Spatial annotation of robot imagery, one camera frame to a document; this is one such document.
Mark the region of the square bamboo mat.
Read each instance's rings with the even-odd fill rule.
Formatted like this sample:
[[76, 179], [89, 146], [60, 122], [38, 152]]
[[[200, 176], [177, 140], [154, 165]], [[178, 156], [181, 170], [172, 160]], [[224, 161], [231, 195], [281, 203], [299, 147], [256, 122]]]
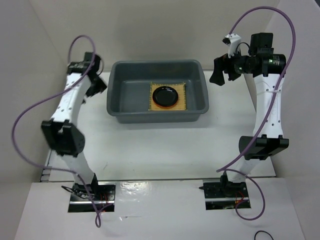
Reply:
[[186, 84], [150, 84], [149, 111], [186, 111]]

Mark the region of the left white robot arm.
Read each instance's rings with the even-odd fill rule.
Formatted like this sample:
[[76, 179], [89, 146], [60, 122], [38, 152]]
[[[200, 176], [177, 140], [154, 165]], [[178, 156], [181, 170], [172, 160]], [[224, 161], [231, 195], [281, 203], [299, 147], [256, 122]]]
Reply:
[[98, 75], [101, 57], [86, 52], [81, 62], [71, 62], [67, 68], [64, 93], [49, 120], [41, 123], [41, 130], [51, 150], [77, 172], [71, 191], [82, 198], [94, 200], [100, 193], [96, 174], [84, 155], [85, 136], [77, 128], [78, 116], [86, 98], [103, 93], [107, 85]]

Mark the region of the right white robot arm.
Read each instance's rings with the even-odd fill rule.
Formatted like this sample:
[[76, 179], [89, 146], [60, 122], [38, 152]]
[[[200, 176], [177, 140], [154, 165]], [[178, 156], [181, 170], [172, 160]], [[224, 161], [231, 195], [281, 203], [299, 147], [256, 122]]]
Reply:
[[285, 79], [282, 74], [287, 60], [284, 54], [274, 52], [272, 33], [255, 33], [247, 44], [248, 54], [240, 50], [242, 38], [231, 33], [223, 38], [228, 52], [215, 58], [210, 83], [225, 84], [224, 74], [229, 81], [241, 75], [250, 75], [255, 85], [255, 126], [251, 136], [241, 136], [238, 142], [240, 157], [229, 163], [234, 171], [223, 170], [217, 183], [202, 186], [206, 198], [231, 198], [245, 191], [246, 176], [267, 158], [289, 147], [284, 137], [281, 122], [281, 92]]

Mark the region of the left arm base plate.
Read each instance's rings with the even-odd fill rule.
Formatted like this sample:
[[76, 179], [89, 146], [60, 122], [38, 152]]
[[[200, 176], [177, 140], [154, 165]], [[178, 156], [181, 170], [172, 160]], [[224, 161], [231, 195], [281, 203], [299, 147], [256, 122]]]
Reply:
[[[61, 188], [70, 193], [69, 213], [88, 213], [95, 211], [89, 195], [84, 188], [80, 188], [78, 184], [74, 184], [72, 187], [62, 185]], [[97, 192], [94, 193], [90, 190], [90, 195], [98, 210], [102, 210], [102, 212], [114, 212], [116, 198], [115, 184], [99, 184]]]

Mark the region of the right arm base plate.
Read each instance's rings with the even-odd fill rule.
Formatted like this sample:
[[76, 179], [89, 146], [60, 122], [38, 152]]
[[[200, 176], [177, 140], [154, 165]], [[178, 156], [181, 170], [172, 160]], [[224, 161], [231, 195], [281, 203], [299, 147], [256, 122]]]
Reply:
[[239, 209], [250, 209], [250, 199], [247, 185], [244, 182], [229, 184], [218, 179], [203, 180], [199, 187], [204, 193], [205, 209], [232, 210], [240, 203]]

